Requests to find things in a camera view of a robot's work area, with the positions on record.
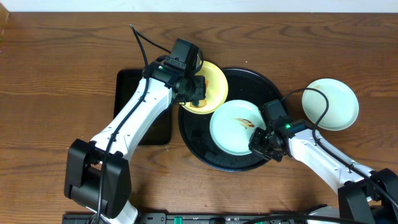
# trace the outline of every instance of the wooden tabletop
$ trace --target wooden tabletop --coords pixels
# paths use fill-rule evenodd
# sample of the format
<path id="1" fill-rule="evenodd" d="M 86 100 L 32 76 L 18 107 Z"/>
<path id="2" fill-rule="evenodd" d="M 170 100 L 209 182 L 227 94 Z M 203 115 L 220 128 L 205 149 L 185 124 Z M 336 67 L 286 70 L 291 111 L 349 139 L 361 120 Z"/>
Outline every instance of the wooden tabletop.
<path id="1" fill-rule="evenodd" d="M 144 62 L 128 26 L 171 48 L 190 40 L 220 67 L 255 70 L 282 94 L 335 78 L 359 100 L 352 127 L 320 130 L 376 170 L 398 172 L 397 14 L 11 13 L 0 44 L 0 223 L 60 223 L 87 212 L 63 195 L 68 147 L 89 141 L 113 116 L 116 74 Z M 144 43 L 150 61 L 163 52 Z M 305 118 L 301 94 L 290 112 Z M 138 147 L 130 201 L 170 213 L 269 213 L 337 196 L 285 157 L 249 172 L 223 172 L 185 146 L 173 107 L 172 140 Z"/>

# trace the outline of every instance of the white bowl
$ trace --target white bowl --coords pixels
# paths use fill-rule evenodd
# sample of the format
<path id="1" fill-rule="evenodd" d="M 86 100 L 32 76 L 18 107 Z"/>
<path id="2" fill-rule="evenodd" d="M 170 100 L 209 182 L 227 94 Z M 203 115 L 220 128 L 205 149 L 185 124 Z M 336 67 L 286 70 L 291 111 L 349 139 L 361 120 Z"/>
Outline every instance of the white bowl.
<path id="1" fill-rule="evenodd" d="M 258 107 L 248 101 L 231 100 L 211 116 L 210 134 L 215 144 L 234 156 L 250 154 L 249 140 L 256 127 L 266 129 Z"/>
<path id="2" fill-rule="evenodd" d="M 323 78 L 309 84 L 308 88 L 320 90 L 329 101 L 329 110 L 319 123 L 319 127 L 339 131 L 350 127 L 359 113 L 355 93 L 344 83 L 331 78 Z M 303 109 L 310 121 L 315 123 L 326 108 L 321 94 L 305 90 L 302 98 Z"/>

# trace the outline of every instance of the wire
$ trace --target wire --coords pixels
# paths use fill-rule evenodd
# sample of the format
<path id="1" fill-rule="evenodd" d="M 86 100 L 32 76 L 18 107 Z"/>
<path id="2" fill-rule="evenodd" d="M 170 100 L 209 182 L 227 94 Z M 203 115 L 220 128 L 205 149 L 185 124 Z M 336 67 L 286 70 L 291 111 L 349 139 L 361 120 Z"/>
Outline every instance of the wire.
<path id="1" fill-rule="evenodd" d="M 243 224 L 256 224 L 259 222 L 266 222 L 272 220 L 314 220 L 314 221 L 334 222 L 342 224 L 365 224 L 363 222 L 348 220 L 345 218 L 321 217 L 316 215 L 275 215 L 275 216 L 257 218 L 254 220 L 247 221 Z"/>
<path id="2" fill-rule="evenodd" d="M 143 38 L 144 40 L 148 41 L 148 43 L 150 43 L 150 44 L 152 44 L 153 46 L 156 46 L 156 47 L 158 47 L 158 48 L 160 48 L 160 49 L 166 51 L 166 52 L 169 53 L 169 54 L 171 53 L 170 50 L 168 50 L 168 49 L 166 49 L 165 47 L 162 47 L 162 46 L 160 46 L 159 44 L 156 44 L 155 42 L 149 40 L 149 39 L 146 38 L 144 35 L 140 34 L 138 31 L 136 31 L 136 32 L 137 32 L 138 36 L 140 36 L 140 37 Z"/>
<path id="3" fill-rule="evenodd" d="M 318 127 L 319 122 L 322 120 L 322 118 L 326 115 L 326 112 L 328 112 L 329 109 L 329 100 L 326 97 L 325 94 L 323 94 L 321 91 L 314 89 L 314 88 L 301 88 L 298 90 L 294 90 L 291 91 L 290 93 L 286 94 L 281 100 L 280 102 L 283 102 L 288 96 L 290 96 L 293 93 L 296 93 L 298 91 L 303 91 L 303 90 L 312 90 L 315 92 L 318 92 L 319 94 L 321 94 L 325 101 L 326 101 L 326 108 L 324 110 L 324 112 L 321 114 L 321 116 L 318 118 L 318 120 L 315 122 L 314 127 L 312 129 L 312 137 L 315 140 L 315 143 L 318 144 L 325 152 L 327 152 L 331 157 L 335 158 L 337 161 L 341 162 L 344 166 L 348 167 L 348 169 L 354 171 L 355 173 L 357 173 L 358 175 L 360 175 L 363 179 L 367 180 L 374 188 L 376 188 L 388 201 L 391 202 L 391 204 L 393 204 L 393 206 L 395 206 L 396 208 L 398 208 L 398 203 L 396 200 L 394 200 L 392 198 L 392 195 L 389 194 L 388 192 L 386 192 L 382 187 L 380 187 L 377 183 L 375 183 L 375 181 L 373 181 L 372 179 L 370 179 L 366 174 L 362 173 L 360 170 L 358 170 L 357 168 L 354 167 L 354 164 L 348 164 L 346 161 L 344 161 L 342 158 L 338 157 L 336 154 L 334 154 L 333 152 L 331 152 L 328 148 L 326 148 L 320 141 L 320 139 L 318 139 L 315 135 L 315 130 Z"/>
<path id="4" fill-rule="evenodd" d="M 130 24 L 130 28 L 132 29 L 134 35 L 136 36 L 138 45 L 142 52 L 142 57 L 144 58 L 145 71 L 147 71 L 148 59 L 147 59 L 147 55 L 145 54 L 144 47 L 142 46 L 142 43 L 139 40 L 137 32 L 132 24 Z M 128 112 L 128 114 L 123 118 L 123 120 L 116 127 L 114 132 L 111 134 L 108 145 L 106 146 L 103 163 L 102 163 L 102 169 L 101 169 L 101 177 L 99 178 L 98 208 L 97 208 L 96 222 L 95 222 L 96 224 L 98 224 L 100 222 L 100 218 L 101 218 L 101 207 L 102 207 L 102 198 L 103 198 L 103 191 L 104 191 L 104 177 L 105 177 L 105 173 L 106 173 L 106 163 L 108 161 L 108 155 L 109 155 L 109 151 L 111 150 L 112 143 L 116 139 L 116 135 L 118 134 L 118 132 L 120 131 L 120 129 L 122 128 L 124 123 L 129 119 L 129 117 L 133 114 L 133 112 L 137 109 L 137 107 L 141 104 L 141 102 L 144 101 L 144 98 L 147 94 L 148 87 L 149 87 L 149 77 L 147 77 L 144 92 L 142 93 L 142 96 L 139 98 L 138 102 L 134 105 L 134 107 Z"/>

